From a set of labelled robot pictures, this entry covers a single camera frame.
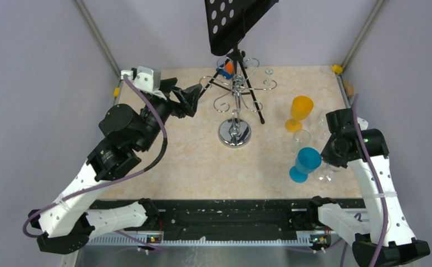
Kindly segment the clear wine glass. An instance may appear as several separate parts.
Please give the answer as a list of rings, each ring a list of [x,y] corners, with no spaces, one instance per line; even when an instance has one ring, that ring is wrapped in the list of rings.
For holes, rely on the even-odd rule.
[[[314,120],[311,127],[312,138],[315,140],[322,140],[329,133],[326,115],[328,110],[321,110]]]
[[[307,147],[311,142],[311,134],[303,129],[297,130],[291,140],[290,140],[290,150],[293,154],[298,154],[298,152]]]
[[[342,172],[343,168],[322,163],[321,166],[313,173],[314,178],[318,182],[332,182],[337,180]]]

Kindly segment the clear wine glass back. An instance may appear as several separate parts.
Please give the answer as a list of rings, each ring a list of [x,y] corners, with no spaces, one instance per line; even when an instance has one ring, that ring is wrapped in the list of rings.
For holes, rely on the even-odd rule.
[[[337,180],[342,172],[343,168],[322,163],[321,166],[313,173],[314,178],[318,182],[332,182]]]

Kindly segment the blue plastic wine glass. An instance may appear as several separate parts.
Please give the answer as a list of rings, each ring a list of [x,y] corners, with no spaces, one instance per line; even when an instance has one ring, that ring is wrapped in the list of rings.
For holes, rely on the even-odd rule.
[[[299,150],[295,165],[290,168],[289,176],[292,181],[303,183],[308,179],[308,175],[313,173],[321,166],[320,153],[311,147],[304,147]]]

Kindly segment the yellow plastic wine glass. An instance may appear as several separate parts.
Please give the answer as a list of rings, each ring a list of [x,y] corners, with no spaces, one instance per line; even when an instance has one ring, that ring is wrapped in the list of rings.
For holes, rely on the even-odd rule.
[[[290,109],[291,118],[285,123],[286,130],[289,132],[296,132],[302,129],[302,121],[310,115],[313,108],[314,103],[309,97],[295,97]]]

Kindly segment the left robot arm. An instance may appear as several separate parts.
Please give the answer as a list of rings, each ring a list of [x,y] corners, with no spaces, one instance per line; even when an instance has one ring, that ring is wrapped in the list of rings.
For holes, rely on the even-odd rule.
[[[99,123],[104,138],[87,156],[80,171],[54,202],[32,210],[23,225],[39,229],[40,251],[67,255],[90,240],[127,228],[151,230],[158,224],[159,211],[149,199],[140,199],[111,209],[93,209],[92,204],[108,187],[150,171],[166,153],[170,116],[193,117],[202,85],[179,88],[176,78],[165,79],[158,88],[145,90],[137,79],[124,82],[141,98],[144,107],[136,112],[119,103]]]

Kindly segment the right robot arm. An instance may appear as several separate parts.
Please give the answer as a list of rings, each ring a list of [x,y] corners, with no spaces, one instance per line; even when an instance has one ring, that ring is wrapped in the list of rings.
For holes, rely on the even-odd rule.
[[[419,240],[402,211],[390,172],[389,150],[378,129],[362,130],[353,109],[326,115],[331,134],[322,150],[323,161],[350,168],[360,185],[368,222],[349,215],[338,203],[323,199],[306,214],[313,229],[328,226],[352,249],[358,266],[398,266],[430,255],[426,241]]]

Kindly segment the chrome wine glass rack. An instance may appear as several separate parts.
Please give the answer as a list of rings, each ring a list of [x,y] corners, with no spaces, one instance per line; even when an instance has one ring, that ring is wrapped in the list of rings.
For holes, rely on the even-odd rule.
[[[259,60],[256,58],[249,58],[247,74],[249,78],[260,66]],[[218,63],[223,63],[224,57],[218,59]],[[211,79],[211,76],[203,76],[199,83],[204,87]],[[226,80],[222,75],[219,75],[214,84],[210,88],[216,86],[226,90],[226,93],[217,97],[213,101],[213,108],[219,113],[229,113],[230,117],[224,120],[218,130],[219,141],[230,148],[240,148],[246,145],[252,136],[252,129],[249,123],[240,117],[242,108],[246,108],[250,112],[257,114],[263,110],[263,104],[258,100],[252,100],[246,103],[243,98],[244,93],[254,93],[255,91],[271,91],[277,87],[277,81],[266,79],[263,81],[263,87],[256,88],[243,84],[244,78],[240,70],[233,75],[231,80]]]

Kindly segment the blue orange toy car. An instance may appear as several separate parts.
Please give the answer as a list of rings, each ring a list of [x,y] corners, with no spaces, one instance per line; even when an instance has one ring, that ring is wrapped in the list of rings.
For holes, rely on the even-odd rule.
[[[231,80],[234,75],[234,67],[231,61],[222,63],[216,68],[216,71],[219,71],[219,74],[226,80]]]

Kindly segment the black music stand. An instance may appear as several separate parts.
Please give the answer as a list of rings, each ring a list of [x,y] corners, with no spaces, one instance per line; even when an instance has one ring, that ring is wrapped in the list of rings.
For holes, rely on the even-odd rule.
[[[222,74],[223,66],[233,65],[233,73],[241,71],[243,84],[251,86],[250,75],[247,74],[248,61],[246,53],[238,48],[239,43],[249,30],[278,1],[205,1],[208,36],[211,54],[223,56],[225,61],[217,64],[216,73],[203,87],[201,95],[214,84],[215,79]]]

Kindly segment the black front rail base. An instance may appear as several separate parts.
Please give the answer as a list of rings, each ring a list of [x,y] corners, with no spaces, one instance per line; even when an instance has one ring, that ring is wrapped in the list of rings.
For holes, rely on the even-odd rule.
[[[309,199],[155,200],[153,226],[126,228],[90,245],[284,246],[327,251],[342,244],[334,230],[307,220]]]

